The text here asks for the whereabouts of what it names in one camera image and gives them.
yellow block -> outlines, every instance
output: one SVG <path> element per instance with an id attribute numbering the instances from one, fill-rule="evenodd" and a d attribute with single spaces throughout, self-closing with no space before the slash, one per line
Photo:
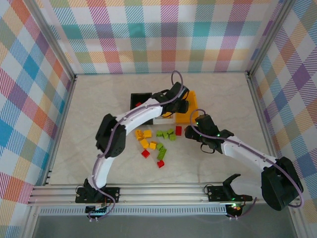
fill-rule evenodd
<path id="1" fill-rule="evenodd" d="M 184 114 L 176 113 L 176 123 L 190 123 L 189 121 L 190 114 L 193 112 L 193 110 L 198 108 L 195 91 L 189 91 L 188 97 L 186 100 L 189 102 L 188 111 L 187 113 L 184 113 Z M 199 116 L 198 112 L 195 112 L 193 114 L 192 123 L 195 123 L 195 118 L 197 118 L 198 116 Z"/>
<path id="2" fill-rule="evenodd" d="M 143 137 L 144 137 L 144 138 L 150 138 L 150 137 L 152 137 L 152 132 L 151 132 L 151 130 L 145 130 L 145 131 L 143 132 Z"/>
<path id="3" fill-rule="evenodd" d="M 137 140 L 142 140 L 143 139 L 143 133 L 141 130 L 136 130 L 135 131 L 135 136 L 137 137 Z"/>
<path id="4" fill-rule="evenodd" d="M 149 143 L 146 139 L 141 140 L 140 143 L 144 149 L 147 149 L 149 147 Z"/>
<path id="5" fill-rule="evenodd" d="M 150 148 L 152 149 L 152 150 L 155 150 L 156 149 L 156 147 L 157 147 L 157 142 L 155 142 L 155 141 L 151 141 L 150 142 Z"/>

red block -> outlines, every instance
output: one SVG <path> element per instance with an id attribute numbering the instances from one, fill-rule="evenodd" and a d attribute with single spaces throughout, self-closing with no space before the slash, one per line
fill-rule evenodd
<path id="1" fill-rule="evenodd" d="M 144 158 L 147 158 L 147 157 L 150 155 L 150 153 L 149 153 L 149 151 L 144 150 L 144 151 L 141 153 L 141 155 L 143 155 Z"/>
<path id="2" fill-rule="evenodd" d="M 157 164 L 158 164 L 159 168 L 161 168 L 161 167 L 163 167 L 165 165 L 163 160 L 158 161 Z"/>
<path id="3" fill-rule="evenodd" d="M 182 127 L 176 126 L 175 135 L 182 135 Z"/>

white floor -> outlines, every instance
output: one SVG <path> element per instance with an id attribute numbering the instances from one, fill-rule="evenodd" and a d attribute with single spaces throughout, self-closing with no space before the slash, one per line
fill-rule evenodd
<path id="1" fill-rule="evenodd" d="M 196 92 L 199 108 L 212 116 L 220 130 L 228 129 L 267 153 L 243 73 L 184 73 L 183 78 L 184 84 Z M 169 74 L 79 76 L 50 184 L 83 183 L 91 175 L 98 154 L 95 135 L 104 115 L 128 111 L 131 93 L 158 92 L 170 87 Z M 142 130 L 146 128 L 154 134 L 175 125 L 141 126 Z M 218 152 L 201 152 L 200 143 L 184 136 L 173 142 L 155 135 L 152 139 L 167 148 L 164 167 L 159 169 L 156 165 L 158 151 L 149 150 L 147 159 L 141 156 L 143 150 L 133 132 L 127 136 L 124 152 L 113 162 L 107 182 L 218 182 L 234 173 L 252 173 L 235 159 Z"/>

green block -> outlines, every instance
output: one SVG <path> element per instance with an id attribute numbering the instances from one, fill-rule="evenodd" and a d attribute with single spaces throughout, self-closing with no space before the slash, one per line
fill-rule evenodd
<path id="1" fill-rule="evenodd" d="M 164 139 L 168 139 L 168 133 L 166 131 L 163 132 Z"/>
<path id="2" fill-rule="evenodd" d="M 171 141 L 176 140 L 176 135 L 175 135 L 175 134 L 169 135 L 169 139 L 170 139 Z"/>
<path id="3" fill-rule="evenodd" d="M 161 130 L 157 131 L 157 137 L 163 136 L 163 132 Z"/>
<path id="4" fill-rule="evenodd" d="M 161 148 L 164 148 L 162 143 L 157 144 L 157 150 L 161 150 Z"/>
<path id="5" fill-rule="evenodd" d="M 166 153 L 166 149 L 165 148 L 161 148 L 159 150 L 159 154 L 158 154 L 158 160 L 163 160 L 164 159 L 164 156 L 165 156 L 165 153 Z"/>
<path id="6" fill-rule="evenodd" d="M 169 135 L 174 134 L 174 129 L 169 129 L 169 130 L 167 131 L 167 134 L 169 134 Z"/>

small cube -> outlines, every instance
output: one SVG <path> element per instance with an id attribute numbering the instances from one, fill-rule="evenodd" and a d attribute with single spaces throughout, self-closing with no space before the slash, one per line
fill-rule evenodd
<path id="1" fill-rule="evenodd" d="M 141 130 L 136 130 L 135 131 L 135 136 L 137 137 L 137 140 L 142 140 L 143 139 L 143 133 Z"/>
<path id="2" fill-rule="evenodd" d="M 144 149 L 147 149 L 149 147 L 149 143 L 146 139 L 140 140 L 140 143 Z"/>
<path id="3" fill-rule="evenodd" d="M 164 148 L 162 143 L 157 144 L 157 150 L 161 150 L 161 148 Z"/>
<path id="4" fill-rule="evenodd" d="M 171 141 L 176 140 L 176 135 L 174 135 L 174 134 L 169 135 L 169 139 L 170 139 Z"/>
<path id="5" fill-rule="evenodd" d="M 152 150 L 155 150 L 156 149 L 156 147 L 157 147 L 157 142 L 155 142 L 155 141 L 151 141 L 150 142 L 150 148 L 152 149 Z"/>
<path id="6" fill-rule="evenodd" d="M 144 137 L 144 138 L 150 138 L 150 137 L 152 137 L 152 132 L 151 132 L 151 130 L 145 130 L 145 131 L 143 132 L 143 137 Z"/>
<path id="7" fill-rule="evenodd" d="M 168 133 L 166 131 L 163 132 L 164 139 L 168 139 Z"/>
<path id="8" fill-rule="evenodd" d="M 141 155 L 143 155 L 144 158 L 147 158 L 147 157 L 150 155 L 150 153 L 149 153 L 149 151 L 144 150 L 144 151 L 141 153 Z"/>
<path id="9" fill-rule="evenodd" d="M 181 136 L 182 135 L 182 127 L 176 126 L 175 135 Z"/>
<path id="10" fill-rule="evenodd" d="M 165 165 L 163 160 L 158 161 L 157 164 L 158 164 L 159 168 L 161 168 L 161 167 L 163 167 Z"/>
<path id="11" fill-rule="evenodd" d="M 159 153 L 158 153 L 158 157 L 157 157 L 157 159 L 158 160 L 163 160 L 164 159 L 164 156 L 165 156 L 165 153 L 166 153 L 166 149 L 165 148 L 161 148 L 160 150 L 159 150 Z"/>
<path id="12" fill-rule="evenodd" d="M 157 137 L 161 137 L 161 136 L 163 136 L 163 132 L 161 130 L 158 130 L 157 131 Z"/>
<path id="13" fill-rule="evenodd" d="M 169 134 L 169 135 L 174 134 L 174 130 L 173 130 L 173 129 L 169 129 L 169 130 L 167 131 L 167 134 Z"/>

